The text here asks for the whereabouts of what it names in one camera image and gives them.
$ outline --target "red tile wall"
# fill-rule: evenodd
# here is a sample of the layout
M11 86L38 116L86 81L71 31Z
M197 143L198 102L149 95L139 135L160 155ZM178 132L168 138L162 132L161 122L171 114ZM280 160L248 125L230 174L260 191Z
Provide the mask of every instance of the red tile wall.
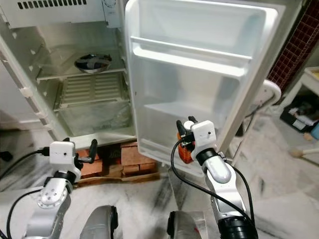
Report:
M319 0L312 0L294 33L273 65L268 79L282 91L306 61L319 40Z

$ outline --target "refrigerator door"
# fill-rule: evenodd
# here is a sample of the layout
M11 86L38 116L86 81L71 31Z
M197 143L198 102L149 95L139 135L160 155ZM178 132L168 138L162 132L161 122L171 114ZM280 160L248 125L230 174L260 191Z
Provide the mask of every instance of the refrigerator door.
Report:
M30 49L38 49L41 44L38 38L33 37L37 36L35 31L32 29L26 35L22 28L16 35L0 20L0 60L53 140L63 140L68 133L52 110L59 82L53 80L37 84L35 78L39 68L30 64L34 57Z
M211 120L225 150L238 112L253 100L252 83L266 76L256 77L284 11L251 1L130 0L125 34L140 153L169 164L176 120L187 116ZM201 175L197 162L175 156L179 169Z

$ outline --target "freezer vent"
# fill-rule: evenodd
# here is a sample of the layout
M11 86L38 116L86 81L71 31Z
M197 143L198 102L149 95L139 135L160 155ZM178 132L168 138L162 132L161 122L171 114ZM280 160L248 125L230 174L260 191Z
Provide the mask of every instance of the freezer vent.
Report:
M19 1L20 9L55 7L55 6L73 6L86 5L86 0L38 0L38 1Z
M59 108L99 101L122 101L122 74L70 77L63 81Z

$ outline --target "wall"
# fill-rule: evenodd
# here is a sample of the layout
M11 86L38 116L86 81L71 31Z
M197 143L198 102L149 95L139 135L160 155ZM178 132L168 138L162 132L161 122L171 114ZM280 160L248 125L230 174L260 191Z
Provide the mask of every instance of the wall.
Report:
M293 82L319 41L319 0L309 2L268 75L268 79L276 83L282 92Z
M287 87L285 95L289 93L289 91L292 89L292 87L294 87L294 85L297 83L297 81L303 75L306 67L317 67L317 66L319 66L319 43L317 43L316 47L310 53L309 58L304 62L302 67L298 70L298 72L294 76L292 83Z
M37 116L0 62L0 129L28 129L39 126L41 124Z

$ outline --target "metal bowl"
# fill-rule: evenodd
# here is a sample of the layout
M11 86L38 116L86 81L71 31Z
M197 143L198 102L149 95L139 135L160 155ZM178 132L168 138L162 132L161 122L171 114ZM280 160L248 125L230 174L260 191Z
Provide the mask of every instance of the metal bowl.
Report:
M77 59L74 65L82 72L94 74L106 71L111 62L112 57L110 55L88 54Z

